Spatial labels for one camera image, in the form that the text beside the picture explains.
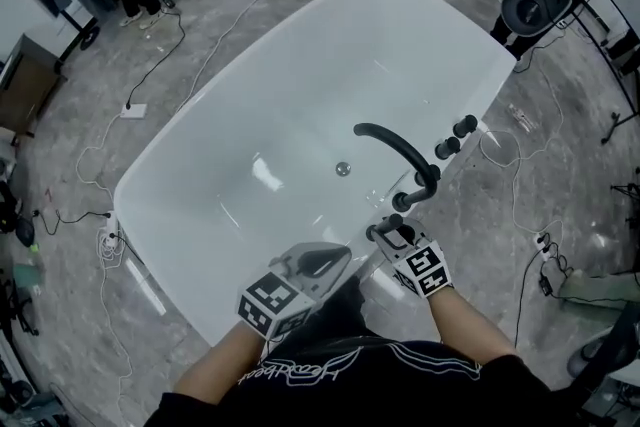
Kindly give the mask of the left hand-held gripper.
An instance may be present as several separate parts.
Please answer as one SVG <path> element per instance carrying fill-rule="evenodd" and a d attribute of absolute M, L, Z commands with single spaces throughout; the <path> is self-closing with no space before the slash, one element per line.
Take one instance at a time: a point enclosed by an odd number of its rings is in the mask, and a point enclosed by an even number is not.
<path fill-rule="evenodd" d="M 345 245 L 296 244 L 249 280 L 239 293 L 237 315 L 265 340 L 285 336 L 324 305 L 349 264 Z"/>

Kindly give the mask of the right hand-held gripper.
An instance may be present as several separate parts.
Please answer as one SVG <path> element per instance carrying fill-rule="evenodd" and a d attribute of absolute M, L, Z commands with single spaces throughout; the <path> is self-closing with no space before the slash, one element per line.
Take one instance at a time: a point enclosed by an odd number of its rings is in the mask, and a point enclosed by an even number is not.
<path fill-rule="evenodd" d="M 385 234 L 374 231 L 374 242 L 387 261 L 393 263 L 394 275 L 399 282 L 419 298 L 429 298 L 453 282 L 444 253 L 424 225 L 415 219 L 404 219 L 402 238 L 411 245 L 426 245 L 406 255 L 406 246 L 397 246 Z"/>

